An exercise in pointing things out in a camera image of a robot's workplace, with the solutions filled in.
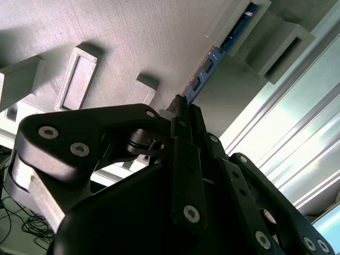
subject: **tangled cable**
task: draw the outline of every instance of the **tangled cable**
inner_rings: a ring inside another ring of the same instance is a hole
[[[38,243],[38,240],[41,240],[42,242],[46,243],[47,245],[50,245],[51,241],[54,238],[54,232],[52,231],[51,227],[48,225],[47,220],[43,216],[38,215],[38,214],[34,213],[33,211],[31,211],[31,214],[28,213],[21,205],[19,205],[14,200],[13,201],[20,208],[20,210],[17,210],[15,212],[8,210],[5,207],[5,204],[4,204],[4,200],[8,199],[8,198],[10,198],[10,197],[6,197],[2,200],[2,203],[3,203],[3,206],[4,206],[3,209],[6,210],[7,216],[1,217],[0,220],[8,217],[9,220],[10,220],[10,230],[8,231],[8,234],[6,235],[6,237],[0,242],[0,244],[2,244],[6,240],[6,238],[9,236],[9,234],[11,232],[12,220],[11,220],[10,216],[14,215],[14,216],[18,217],[19,219],[21,219],[21,221],[22,221],[21,231],[23,231],[25,233],[29,233],[31,235],[34,235],[36,237],[33,240],[35,242],[35,244],[40,246],[42,249],[47,250],[46,247],[44,247],[44,246],[42,246],[41,244]],[[20,211],[23,211],[25,214],[27,214],[29,216],[26,221],[23,220],[21,216],[17,215],[17,213],[20,212]]]

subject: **rectangular ceiling fixture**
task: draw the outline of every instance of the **rectangular ceiling fixture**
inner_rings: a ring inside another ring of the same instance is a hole
[[[80,44],[74,48],[59,92],[57,111],[81,109],[102,55],[102,51],[92,45]]]

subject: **black cable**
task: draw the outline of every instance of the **black cable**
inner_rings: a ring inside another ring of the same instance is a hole
[[[38,237],[36,237],[36,238],[34,238],[34,243],[37,245],[37,246],[40,246],[42,249],[44,249],[45,251],[47,251],[47,249],[45,248],[45,247],[43,247],[43,246],[41,246],[36,240],[37,239],[39,239]]]
[[[7,235],[5,236],[5,238],[0,242],[0,245],[1,245],[3,242],[5,242],[5,240],[6,240],[7,237],[10,235],[10,232],[11,232],[11,230],[12,230],[12,220],[11,220],[11,216],[10,216],[9,212],[7,211],[7,209],[5,209],[5,210],[6,210],[6,213],[7,213],[7,215],[8,215],[8,218],[10,219],[10,229],[9,229]]]
[[[22,221],[21,231],[28,233],[28,234],[31,234],[31,235],[34,235],[36,237],[33,240],[34,243],[36,245],[38,245],[39,247],[41,247],[42,249],[47,250],[41,244],[38,243],[38,240],[41,240],[44,243],[46,243],[47,245],[50,245],[51,241],[54,239],[54,232],[52,231],[52,229],[48,225],[47,220],[43,216],[38,215],[33,211],[31,211],[32,214],[28,213],[20,204],[18,204],[16,201],[14,201],[14,202],[20,208],[20,210],[12,212],[12,211],[8,210],[4,205],[4,209],[7,212],[7,216],[4,216],[2,218],[8,217],[10,219],[10,221],[11,221],[11,217],[10,217],[11,215],[14,215],[14,216],[20,218],[21,221]],[[23,220],[19,215],[17,215],[17,213],[20,212],[20,211],[23,211],[25,214],[27,214],[29,216],[26,221]]]

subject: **blue circuit board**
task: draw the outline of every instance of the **blue circuit board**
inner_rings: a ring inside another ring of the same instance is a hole
[[[256,12],[258,6],[251,3],[245,12],[240,17],[236,26],[227,36],[226,40],[223,42],[221,48],[213,47],[208,55],[205,57],[197,70],[196,74],[191,78],[189,84],[187,84],[182,96],[185,96],[188,104],[192,103],[198,93],[202,90],[203,86],[213,73],[214,69],[217,67],[222,58],[227,54],[228,50],[231,48],[232,44],[238,38],[240,33],[243,31],[245,26],[250,21],[253,14]]]

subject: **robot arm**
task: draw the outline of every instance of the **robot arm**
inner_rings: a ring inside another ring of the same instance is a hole
[[[199,107],[176,96],[168,110],[170,121],[138,104],[20,123],[5,186],[50,223],[48,254],[334,254],[250,159],[225,154]],[[93,171],[138,155],[149,166],[91,193]]]

